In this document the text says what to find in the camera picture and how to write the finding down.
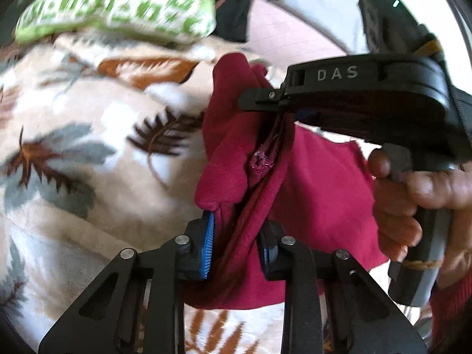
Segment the person's right hand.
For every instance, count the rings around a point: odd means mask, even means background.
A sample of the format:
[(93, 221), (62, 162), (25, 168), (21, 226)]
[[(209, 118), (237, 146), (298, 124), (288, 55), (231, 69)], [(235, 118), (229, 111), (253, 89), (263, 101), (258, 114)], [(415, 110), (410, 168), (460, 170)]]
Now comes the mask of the person's right hand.
[(450, 209), (452, 223), (437, 286), (445, 289), (465, 277), (471, 270), (471, 163), (437, 173), (412, 172), (393, 182), (388, 178), (390, 161), (377, 149), (368, 168), (375, 177), (373, 215), (382, 253), (402, 261), (408, 248), (420, 242), (422, 225), (414, 218), (418, 208)]

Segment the red knit sleeve forearm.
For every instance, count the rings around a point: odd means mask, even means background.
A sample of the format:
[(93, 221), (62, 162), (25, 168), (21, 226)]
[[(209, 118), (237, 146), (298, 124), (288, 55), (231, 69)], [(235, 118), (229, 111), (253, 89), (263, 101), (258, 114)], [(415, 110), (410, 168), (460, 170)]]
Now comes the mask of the red knit sleeve forearm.
[(471, 270), (451, 286), (431, 294), (433, 315), (430, 353), (471, 353)]

